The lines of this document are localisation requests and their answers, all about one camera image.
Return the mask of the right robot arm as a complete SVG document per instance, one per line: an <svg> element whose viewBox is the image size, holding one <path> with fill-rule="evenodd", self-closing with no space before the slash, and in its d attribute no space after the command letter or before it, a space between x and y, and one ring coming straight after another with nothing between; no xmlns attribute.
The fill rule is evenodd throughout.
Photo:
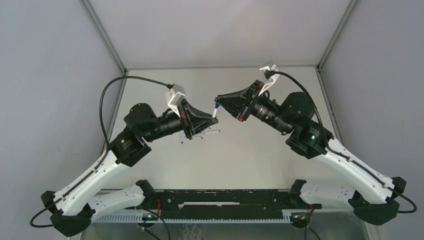
<svg viewBox="0 0 424 240"><path fill-rule="evenodd" d="M218 95L215 102L240 122L252 116L286 135L292 151L323 164L347 182L347 186L336 187L297 179L289 191L293 207L345 209L376 226L400 213L396 198L404 192L406 181L379 173L348 151L313 120L315 106L306 93L292 92L278 104L269 98L264 83L256 80L243 90Z"/></svg>

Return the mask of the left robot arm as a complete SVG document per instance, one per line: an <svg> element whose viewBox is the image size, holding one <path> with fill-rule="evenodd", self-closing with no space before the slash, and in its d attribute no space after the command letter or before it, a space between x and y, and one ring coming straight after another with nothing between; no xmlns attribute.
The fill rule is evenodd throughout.
<svg viewBox="0 0 424 240"><path fill-rule="evenodd" d="M153 207L157 196L147 180L105 195L99 195L99 191L145 157L151 151L149 143L179 132L192 139L217 124L218 119L183 100L176 111L167 110L161 116L156 116L147 103L138 103L124 122L123 131L91 167L63 189L41 195L52 226L64 236L75 236L96 219L125 208Z"/></svg>

